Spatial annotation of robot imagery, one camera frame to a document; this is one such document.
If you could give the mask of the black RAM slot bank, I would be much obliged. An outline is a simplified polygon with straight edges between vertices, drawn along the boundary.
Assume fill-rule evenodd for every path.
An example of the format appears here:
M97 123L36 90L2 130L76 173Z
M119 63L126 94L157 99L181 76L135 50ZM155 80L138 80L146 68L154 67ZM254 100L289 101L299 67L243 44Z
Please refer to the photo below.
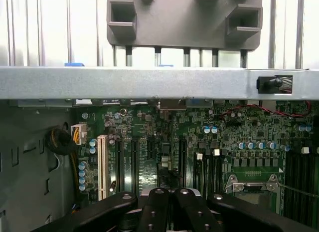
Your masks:
M203 197L222 191L223 159L221 149L204 149L203 152L194 153L193 187L198 189Z
M286 153L284 215L312 226L319 200L319 155Z

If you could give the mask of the black expansion slot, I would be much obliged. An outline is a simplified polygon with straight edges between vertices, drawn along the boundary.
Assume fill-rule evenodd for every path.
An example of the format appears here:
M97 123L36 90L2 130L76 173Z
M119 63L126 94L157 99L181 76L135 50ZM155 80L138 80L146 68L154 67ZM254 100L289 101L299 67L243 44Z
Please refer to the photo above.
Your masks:
M180 185L185 187L186 185L186 165L187 165L187 140L185 138L179 139L179 173L180 173Z
M124 145L121 140L116 142L116 182L118 192L123 191L125 182Z
M134 138L131 141L131 155L132 155L132 190L136 191L139 184L139 140Z

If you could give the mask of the CPU socket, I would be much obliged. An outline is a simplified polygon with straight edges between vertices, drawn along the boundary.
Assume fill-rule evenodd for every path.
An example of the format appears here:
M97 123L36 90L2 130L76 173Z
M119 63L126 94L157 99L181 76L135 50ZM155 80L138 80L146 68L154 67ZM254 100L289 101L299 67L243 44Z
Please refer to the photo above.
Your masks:
M279 213L281 189L278 176L275 174L266 181L240 181L235 174L231 174L224 187L224 193Z

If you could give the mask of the white expansion slot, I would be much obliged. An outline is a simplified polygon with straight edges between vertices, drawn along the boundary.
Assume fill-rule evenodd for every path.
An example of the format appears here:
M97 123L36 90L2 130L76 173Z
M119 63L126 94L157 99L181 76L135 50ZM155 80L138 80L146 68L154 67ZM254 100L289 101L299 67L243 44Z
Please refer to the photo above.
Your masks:
M104 167L105 167L105 135L98 136L98 200L101 201L105 198L104 195Z

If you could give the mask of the green motherboard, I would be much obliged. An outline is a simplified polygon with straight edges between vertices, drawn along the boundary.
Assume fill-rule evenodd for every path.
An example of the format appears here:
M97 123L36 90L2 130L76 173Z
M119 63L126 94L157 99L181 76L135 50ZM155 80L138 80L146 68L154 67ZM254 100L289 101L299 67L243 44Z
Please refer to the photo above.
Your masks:
M140 195L158 186L157 138L162 125L158 105L83 108L71 138L78 146L76 187L94 204L98 201L98 136L105 135L105 198L118 192L116 142L124 145L123 191ZM177 113L178 133L187 139L186 185L193 188L194 153L221 149L223 188L231 174L240 181L266 181L278 176L279 214L284 215L286 153L319 155L319 104L279 101L268 109L257 103L217 101ZM132 190L131 141L139 140L139 184Z

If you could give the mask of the open black PC case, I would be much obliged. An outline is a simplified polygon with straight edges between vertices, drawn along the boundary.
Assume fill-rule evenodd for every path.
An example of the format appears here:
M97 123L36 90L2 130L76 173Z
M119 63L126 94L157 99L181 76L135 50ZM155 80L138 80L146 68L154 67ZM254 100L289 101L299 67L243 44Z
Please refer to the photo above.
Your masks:
M258 77L275 75L293 76L291 94L258 93ZM76 187L78 110L162 99L182 99L186 108L221 100L268 109L279 101L319 104L319 70L0 66L0 232L32 231L93 205ZM175 224L175 206L169 192L166 232L192 232ZM136 232L139 216L126 215L123 229L109 232Z

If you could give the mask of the grey parts rack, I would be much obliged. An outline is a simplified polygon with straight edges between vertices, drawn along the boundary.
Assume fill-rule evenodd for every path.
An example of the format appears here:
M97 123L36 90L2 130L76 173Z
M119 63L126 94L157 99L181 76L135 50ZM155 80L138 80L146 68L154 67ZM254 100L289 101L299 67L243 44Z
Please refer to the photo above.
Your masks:
M254 50L262 0L107 0L107 39L116 46Z

